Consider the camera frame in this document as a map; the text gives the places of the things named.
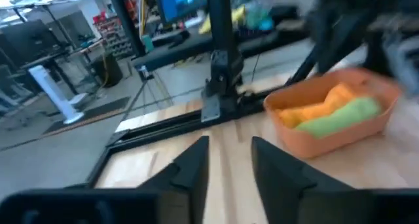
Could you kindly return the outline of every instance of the black bracket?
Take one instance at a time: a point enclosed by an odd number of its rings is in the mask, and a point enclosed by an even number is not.
[[[115,145],[119,140],[122,139],[125,135],[130,133],[130,129],[122,130],[120,132],[115,132],[111,138],[109,138],[109,141],[107,142],[106,147]]]

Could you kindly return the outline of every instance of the desk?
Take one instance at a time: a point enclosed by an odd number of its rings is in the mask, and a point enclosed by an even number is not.
[[[86,57],[87,61],[90,62],[90,57],[88,55],[88,53],[90,53],[92,51],[92,48],[96,48],[98,46],[100,46],[105,40],[104,39],[100,39],[98,41],[96,41],[95,43],[91,44],[90,46],[86,47],[86,48],[81,48],[81,49],[77,49],[74,50],[73,52],[69,53],[70,56],[76,55],[76,54],[84,54],[84,57]]]
[[[290,74],[263,79],[241,90],[260,91],[283,84]],[[117,130],[136,128],[199,109],[200,101],[129,119]],[[419,105],[401,98],[384,135],[376,135],[324,156],[309,165],[355,188],[419,187]],[[284,149],[265,113],[114,154],[96,187],[137,187],[169,164],[200,136],[210,137],[209,184],[204,223],[265,224],[251,165],[251,138],[259,136]]]
[[[56,52],[54,54],[49,54],[48,56],[39,58],[35,61],[32,61],[30,63],[27,63],[23,66],[21,66],[21,69],[24,70],[28,70],[31,67],[35,67],[37,65],[44,65],[45,63],[51,63],[52,67],[60,74],[61,78],[63,79],[63,81],[67,84],[67,86],[70,88],[71,92],[74,95],[79,94],[76,90],[76,88],[74,87],[73,83],[71,83],[69,77],[64,73],[64,71],[58,66],[58,64],[55,62],[55,59],[61,56],[65,56],[66,54],[68,54],[67,50],[63,50],[63,51],[59,51]]]
[[[284,19],[296,19],[297,8],[293,6],[277,6],[272,8],[271,16],[276,24]],[[244,58],[248,58],[268,50],[303,40],[308,34],[295,30],[274,30],[271,34],[255,38],[250,41],[238,41],[238,49]],[[213,50],[212,35],[210,33],[199,35],[192,33],[182,44],[168,48],[168,45],[157,47],[147,55],[132,60],[132,65],[140,70],[144,65],[148,71],[154,71],[165,65],[185,60]]]

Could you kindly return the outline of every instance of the wooden table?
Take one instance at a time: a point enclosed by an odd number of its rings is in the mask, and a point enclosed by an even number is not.
[[[283,84],[289,75],[263,79],[254,91]],[[117,131],[136,128],[199,109],[200,101],[129,119]],[[308,164],[355,188],[419,187],[419,106],[399,100],[388,129]],[[251,165],[251,138],[259,136],[286,150],[265,113],[184,134],[111,157],[96,187],[137,187],[169,164],[200,136],[210,136],[209,185],[204,223],[266,223]]]

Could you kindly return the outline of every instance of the sponge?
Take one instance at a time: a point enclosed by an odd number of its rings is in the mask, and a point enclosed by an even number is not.
[[[286,127],[294,128],[302,122],[330,115],[357,96],[347,84],[339,83],[329,91],[324,102],[278,110],[278,116]]]
[[[331,115],[303,122],[296,129],[322,138],[353,124],[376,117],[381,112],[381,105],[374,98],[360,97],[347,103]]]

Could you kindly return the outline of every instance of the black floor mat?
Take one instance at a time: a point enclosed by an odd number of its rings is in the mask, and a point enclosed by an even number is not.
[[[130,97],[125,97],[94,109],[89,109],[84,112],[84,117],[82,119],[72,124],[64,124],[64,121],[55,122],[43,133],[43,136],[51,136],[65,132],[122,113],[129,101]]]

